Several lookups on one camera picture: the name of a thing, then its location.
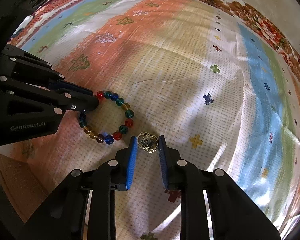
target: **green bead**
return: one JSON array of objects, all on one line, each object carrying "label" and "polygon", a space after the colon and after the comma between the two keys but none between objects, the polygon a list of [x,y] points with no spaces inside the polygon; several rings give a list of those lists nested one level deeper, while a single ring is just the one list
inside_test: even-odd
[{"label": "green bead", "polygon": [[111,91],[106,91],[103,93],[103,96],[105,97],[105,99],[109,99],[112,95],[112,92]]},{"label": "green bead", "polygon": [[125,112],[125,115],[127,118],[132,118],[134,116],[134,112],[131,109],[129,109]]},{"label": "green bead", "polygon": [[115,103],[117,104],[117,106],[122,106],[124,103],[124,100],[123,100],[123,98],[118,98]]},{"label": "green bead", "polygon": [[121,125],[119,127],[119,132],[122,133],[122,134],[126,134],[128,132],[128,127],[126,127],[124,124]]}]

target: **yellow cross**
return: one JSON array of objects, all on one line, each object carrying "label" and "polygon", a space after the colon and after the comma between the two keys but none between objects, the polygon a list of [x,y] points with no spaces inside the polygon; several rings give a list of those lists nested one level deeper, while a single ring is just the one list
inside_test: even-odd
[{"label": "yellow cross", "polygon": [[192,149],[196,149],[198,145],[202,145],[202,140],[200,140],[200,135],[196,134],[193,138],[189,138],[190,142],[192,142]]},{"label": "yellow cross", "polygon": [[267,168],[264,168],[261,174],[262,178],[266,178],[268,176],[269,170]]}]

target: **silver rivet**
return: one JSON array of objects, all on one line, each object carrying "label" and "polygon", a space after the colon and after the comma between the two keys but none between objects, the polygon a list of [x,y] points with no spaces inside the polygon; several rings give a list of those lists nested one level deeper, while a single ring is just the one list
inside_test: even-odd
[{"label": "silver rivet", "polygon": [[117,166],[117,165],[118,165],[118,161],[116,161],[116,160],[110,160],[110,161],[108,162],[108,164],[109,164],[109,166],[114,167],[114,166]]},{"label": "silver rivet", "polygon": [[219,177],[222,177],[225,174],[222,169],[217,169],[214,173]]},{"label": "silver rivet", "polygon": [[7,81],[7,77],[5,77],[5,76],[0,76],[0,81],[2,81],[2,82]]},{"label": "silver rivet", "polygon": [[78,177],[80,174],[81,174],[81,171],[78,169],[71,171],[72,177]]},{"label": "silver rivet", "polygon": [[56,114],[62,114],[62,110],[61,110],[59,107],[53,108],[53,111],[54,111]]},{"label": "silver rivet", "polygon": [[177,161],[177,164],[178,164],[179,166],[186,166],[186,165],[187,165],[187,162],[186,162],[185,160],[178,160],[178,161]]}]

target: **brown bead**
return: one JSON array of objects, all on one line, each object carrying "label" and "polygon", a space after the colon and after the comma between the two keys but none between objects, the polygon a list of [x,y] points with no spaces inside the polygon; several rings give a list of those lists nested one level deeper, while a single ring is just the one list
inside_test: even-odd
[{"label": "brown bead", "polygon": [[97,137],[96,132],[95,131],[90,131],[90,138],[91,139],[95,139]]},{"label": "brown bead", "polygon": [[87,125],[85,128],[83,128],[83,130],[86,134],[90,134],[90,132],[92,131],[92,128],[89,125]]},{"label": "brown bead", "polygon": [[122,104],[121,108],[122,108],[124,111],[127,111],[127,110],[130,109],[130,105],[129,105],[127,102],[125,102],[125,103]]}]

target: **gold brooch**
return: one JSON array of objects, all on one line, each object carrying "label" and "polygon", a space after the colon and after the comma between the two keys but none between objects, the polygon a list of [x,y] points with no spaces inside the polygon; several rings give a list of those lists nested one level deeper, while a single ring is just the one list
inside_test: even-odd
[{"label": "gold brooch", "polygon": [[147,132],[141,132],[137,136],[138,146],[144,149],[148,153],[153,153],[158,148],[159,140],[158,138]]}]

